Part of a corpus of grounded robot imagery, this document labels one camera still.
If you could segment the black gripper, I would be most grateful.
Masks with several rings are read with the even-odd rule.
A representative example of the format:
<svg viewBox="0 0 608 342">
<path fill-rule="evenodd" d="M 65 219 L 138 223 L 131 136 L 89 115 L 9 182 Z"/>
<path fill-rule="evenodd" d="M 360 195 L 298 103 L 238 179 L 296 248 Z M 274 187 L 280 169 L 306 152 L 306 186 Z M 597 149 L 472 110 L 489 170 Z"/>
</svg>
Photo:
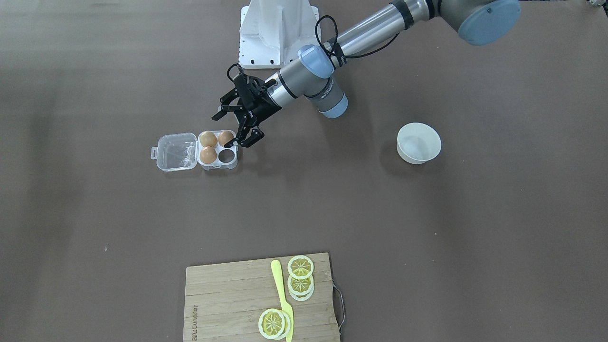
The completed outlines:
<svg viewBox="0 0 608 342">
<path fill-rule="evenodd" d="M 268 91 L 276 81 L 271 80 L 268 84 L 259 77 L 239 74 L 232 82 L 235 87 L 220 98 L 218 111 L 211 119 L 219 121 L 228 113 L 235 113 L 237 132 L 224 147 L 252 147 L 265 137 L 259 125 L 282 109 L 271 99 Z"/>
</svg>

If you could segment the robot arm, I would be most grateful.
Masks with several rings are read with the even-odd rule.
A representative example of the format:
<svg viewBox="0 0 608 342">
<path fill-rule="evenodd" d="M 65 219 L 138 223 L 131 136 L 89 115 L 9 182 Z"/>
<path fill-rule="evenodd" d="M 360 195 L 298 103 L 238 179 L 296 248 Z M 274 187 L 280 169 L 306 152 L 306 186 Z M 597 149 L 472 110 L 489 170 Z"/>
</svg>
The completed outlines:
<svg viewBox="0 0 608 342">
<path fill-rule="evenodd" d="M 234 138 L 222 144 L 250 147 L 264 137 L 260 124 L 299 97 L 306 97 L 328 118 L 347 110 L 348 99 L 333 73 L 349 60 L 371 56 L 389 46 L 415 23 L 442 18 L 458 36 L 473 46 L 503 37 L 518 21 L 517 0 L 395 0 L 356 26 L 322 42 L 298 50 L 297 56 L 267 79 L 247 75 L 243 67 L 231 78 L 234 88 L 220 99 L 214 121 L 234 113 Z"/>
</svg>

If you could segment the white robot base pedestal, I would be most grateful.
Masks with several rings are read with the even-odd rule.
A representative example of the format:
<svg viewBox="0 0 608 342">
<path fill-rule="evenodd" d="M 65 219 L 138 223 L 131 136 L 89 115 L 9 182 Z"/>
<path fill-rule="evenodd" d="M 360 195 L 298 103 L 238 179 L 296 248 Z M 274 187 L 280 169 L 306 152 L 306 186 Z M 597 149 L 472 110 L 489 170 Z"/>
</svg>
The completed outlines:
<svg viewBox="0 0 608 342">
<path fill-rule="evenodd" d="M 308 0 L 252 0 L 240 11 L 238 63 L 245 69 L 280 69 L 299 48 L 316 45 L 319 9 Z"/>
</svg>

